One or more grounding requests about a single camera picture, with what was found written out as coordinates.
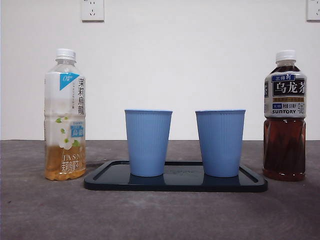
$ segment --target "power outlet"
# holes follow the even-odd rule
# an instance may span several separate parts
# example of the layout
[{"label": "power outlet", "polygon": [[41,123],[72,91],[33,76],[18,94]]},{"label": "power outlet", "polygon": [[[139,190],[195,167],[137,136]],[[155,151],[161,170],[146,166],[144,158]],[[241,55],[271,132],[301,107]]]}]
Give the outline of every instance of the power outlet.
[{"label": "power outlet", "polygon": [[104,0],[82,0],[82,22],[104,22]]},{"label": "power outlet", "polygon": [[320,21],[320,0],[306,0],[306,20]]}]

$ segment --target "plastic tray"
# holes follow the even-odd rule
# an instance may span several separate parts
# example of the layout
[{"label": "plastic tray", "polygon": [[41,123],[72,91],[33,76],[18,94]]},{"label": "plastic tray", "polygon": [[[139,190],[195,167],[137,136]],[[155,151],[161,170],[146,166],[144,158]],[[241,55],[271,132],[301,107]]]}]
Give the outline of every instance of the plastic tray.
[{"label": "plastic tray", "polygon": [[130,174],[129,161],[108,161],[84,178],[89,190],[176,191],[176,192],[264,192],[265,178],[244,165],[235,177],[214,177],[204,173],[200,161],[166,161],[164,174],[142,177]]}]

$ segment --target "blue plastic cup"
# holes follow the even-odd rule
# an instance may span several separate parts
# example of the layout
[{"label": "blue plastic cup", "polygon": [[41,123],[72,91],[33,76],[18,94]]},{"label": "blue plastic cup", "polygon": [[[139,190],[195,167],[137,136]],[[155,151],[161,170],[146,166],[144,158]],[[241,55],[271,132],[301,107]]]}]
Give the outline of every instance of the blue plastic cup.
[{"label": "blue plastic cup", "polygon": [[244,109],[195,111],[203,170],[213,177],[235,177],[239,172]]},{"label": "blue plastic cup", "polygon": [[126,109],[130,172],[139,177],[164,173],[172,111]]}]

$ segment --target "oolong tea bottle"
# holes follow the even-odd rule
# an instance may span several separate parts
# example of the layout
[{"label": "oolong tea bottle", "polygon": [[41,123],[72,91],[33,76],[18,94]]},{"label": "oolong tea bottle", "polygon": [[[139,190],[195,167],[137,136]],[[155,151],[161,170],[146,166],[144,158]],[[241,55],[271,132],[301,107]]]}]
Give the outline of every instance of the oolong tea bottle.
[{"label": "oolong tea bottle", "polygon": [[73,50],[57,49],[55,60],[44,80],[44,175],[76,179],[86,171],[85,77]]},{"label": "oolong tea bottle", "polygon": [[301,181],[306,171],[307,77],[295,62],[294,50],[278,52],[264,80],[263,174],[280,181]]}]

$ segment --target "white bottle cap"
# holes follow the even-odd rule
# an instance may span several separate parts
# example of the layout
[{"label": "white bottle cap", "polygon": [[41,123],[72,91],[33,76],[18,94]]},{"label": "white bottle cap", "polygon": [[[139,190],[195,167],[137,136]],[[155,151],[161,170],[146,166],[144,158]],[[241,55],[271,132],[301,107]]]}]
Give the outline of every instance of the white bottle cap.
[{"label": "white bottle cap", "polygon": [[55,60],[57,59],[68,59],[68,60],[76,61],[76,52],[71,49],[58,48],[56,50]]},{"label": "white bottle cap", "polygon": [[296,51],[295,50],[283,50],[279,51],[275,55],[275,62],[282,60],[297,60]]}]

